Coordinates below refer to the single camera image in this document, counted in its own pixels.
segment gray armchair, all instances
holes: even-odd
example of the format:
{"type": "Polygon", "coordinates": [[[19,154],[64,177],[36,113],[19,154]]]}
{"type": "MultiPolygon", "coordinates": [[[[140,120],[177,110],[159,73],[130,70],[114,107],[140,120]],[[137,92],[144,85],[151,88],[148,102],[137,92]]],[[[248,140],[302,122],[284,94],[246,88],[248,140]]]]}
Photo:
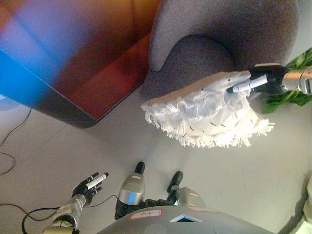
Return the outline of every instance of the gray armchair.
{"type": "Polygon", "coordinates": [[[163,0],[141,93],[156,98],[220,71],[284,64],[298,21],[296,0],[163,0]]]}

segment gray floor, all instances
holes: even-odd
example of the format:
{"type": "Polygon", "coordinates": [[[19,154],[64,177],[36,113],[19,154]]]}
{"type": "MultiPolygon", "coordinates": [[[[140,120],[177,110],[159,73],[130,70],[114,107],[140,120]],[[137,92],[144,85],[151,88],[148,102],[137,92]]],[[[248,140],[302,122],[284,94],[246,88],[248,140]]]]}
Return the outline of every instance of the gray floor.
{"type": "MultiPolygon", "coordinates": [[[[143,160],[146,198],[165,198],[168,182],[181,170],[181,185],[199,192],[207,205],[272,232],[286,233],[284,227],[296,219],[292,216],[300,214],[302,188],[311,170],[310,104],[285,105],[268,115],[275,128],[268,136],[254,136],[251,147],[193,149],[180,146],[145,122],[140,109],[143,101],[136,90],[90,129],[33,111],[2,148],[17,158],[17,165],[0,176],[0,202],[16,203],[28,211],[59,206],[78,182],[97,171],[109,172],[103,190],[94,198],[97,204],[117,194],[128,173],[143,160]]],[[[13,120],[23,119],[27,111],[19,106],[0,112],[3,128],[10,129],[13,120]]],[[[0,162],[2,169],[6,164],[3,158],[0,162]]],[[[97,233],[112,223],[115,202],[112,198],[85,209],[81,233],[97,233]]],[[[0,233],[21,233],[22,217],[14,207],[0,207],[0,233]]],[[[49,223],[27,220],[26,228],[40,233],[49,223]]]]}

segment wooden cabinet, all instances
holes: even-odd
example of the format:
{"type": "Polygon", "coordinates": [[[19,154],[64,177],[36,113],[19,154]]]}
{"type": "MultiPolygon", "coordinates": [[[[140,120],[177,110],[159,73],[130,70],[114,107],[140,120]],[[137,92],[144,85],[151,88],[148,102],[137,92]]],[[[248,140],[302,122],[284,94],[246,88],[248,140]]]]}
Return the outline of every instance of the wooden cabinet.
{"type": "Polygon", "coordinates": [[[148,71],[160,0],[5,0],[0,94],[79,127],[96,124],[148,71]]]}

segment green plant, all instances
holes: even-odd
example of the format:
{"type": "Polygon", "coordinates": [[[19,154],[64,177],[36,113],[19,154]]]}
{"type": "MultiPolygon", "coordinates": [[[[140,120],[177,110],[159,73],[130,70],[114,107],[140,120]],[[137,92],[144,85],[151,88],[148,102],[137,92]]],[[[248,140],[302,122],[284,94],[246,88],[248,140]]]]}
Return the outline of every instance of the green plant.
{"type": "MultiPolygon", "coordinates": [[[[288,63],[286,67],[290,69],[304,69],[312,65],[312,48],[302,53],[293,61],[288,63]]],[[[278,95],[271,95],[267,100],[267,106],[263,108],[263,114],[273,113],[277,110],[278,106],[286,102],[295,103],[303,106],[312,100],[312,95],[306,95],[300,91],[288,91],[278,95]]]]}

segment black wire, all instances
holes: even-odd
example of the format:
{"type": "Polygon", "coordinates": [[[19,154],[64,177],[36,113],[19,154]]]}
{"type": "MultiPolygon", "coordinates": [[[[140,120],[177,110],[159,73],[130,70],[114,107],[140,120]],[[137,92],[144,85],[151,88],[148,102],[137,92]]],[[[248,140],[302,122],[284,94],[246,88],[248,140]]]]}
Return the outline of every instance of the black wire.
{"type": "Polygon", "coordinates": [[[104,202],[108,201],[110,198],[112,197],[116,197],[118,199],[118,197],[116,195],[111,195],[109,198],[105,199],[103,202],[99,203],[98,205],[94,205],[94,206],[86,206],[86,208],[92,208],[92,207],[95,207],[95,206],[99,206],[99,205],[102,205],[104,202]]]}
{"type": "MultiPolygon", "coordinates": [[[[26,212],[22,207],[18,206],[18,205],[15,205],[15,204],[12,204],[12,203],[0,203],[0,206],[14,206],[14,207],[17,207],[19,208],[21,211],[23,211],[25,214],[28,214],[28,212],[26,212]]],[[[51,218],[53,215],[55,215],[56,212],[54,212],[53,214],[47,216],[46,218],[34,218],[32,216],[29,215],[29,217],[34,220],[34,221],[45,221],[49,218],[51,218]]]]}
{"type": "Polygon", "coordinates": [[[4,152],[0,152],[0,155],[6,155],[6,156],[8,156],[8,157],[13,159],[13,165],[8,170],[6,170],[5,172],[1,172],[0,173],[0,176],[2,176],[4,174],[7,174],[8,172],[10,172],[15,167],[16,160],[15,160],[15,158],[12,155],[9,155],[9,154],[4,153],[4,152]]]}
{"type": "Polygon", "coordinates": [[[57,210],[59,207],[46,207],[46,208],[39,208],[39,209],[35,209],[31,212],[28,212],[25,217],[23,218],[23,221],[21,223],[21,230],[23,231],[24,234],[28,234],[27,231],[25,230],[25,220],[26,218],[33,212],[37,212],[37,211],[45,211],[45,210],[57,210]]]}
{"type": "Polygon", "coordinates": [[[8,139],[8,137],[11,135],[12,132],[14,132],[14,130],[16,130],[17,128],[19,128],[20,126],[22,126],[28,119],[28,117],[30,116],[32,109],[30,109],[30,111],[28,112],[28,115],[26,116],[26,118],[24,119],[24,121],[22,123],[20,123],[18,126],[16,126],[15,128],[13,128],[8,135],[6,135],[6,137],[4,138],[4,140],[0,143],[0,147],[5,143],[5,141],[8,139]]]}
{"type": "MultiPolygon", "coordinates": [[[[20,126],[22,126],[22,125],[27,121],[28,117],[30,116],[31,111],[32,111],[32,109],[30,109],[30,111],[28,112],[26,118],[24,119],[24,121],[23,121],[21,124],[19,124],[19,125],[16,126],[15,128],[13,128],[13,129],[6,135],[6,137],[5,137],[5,138],[3,139],[3,141],[0,143],[0,147],[5,143],[5,141],[8,139],[8,137],[9,137],[17,128],[19,128],[20,126]]],[[[1,172],[1,173],[0,173],[0,176],[2,176],[2,175],[4,175],[4,174],[9,173],[9,172],[15,167],[16,160],[15,160],[15,158],[14,158],[12,155],[7,154],[7,153],[4,153],[4,152],[0,152],[0,155],[5,155],[5,156],[8,156],[8,157],[10,157],[10,158],[13,159],[13,165],[12,165],[8,170],[6,170],[5,172],[1,172]]]]}

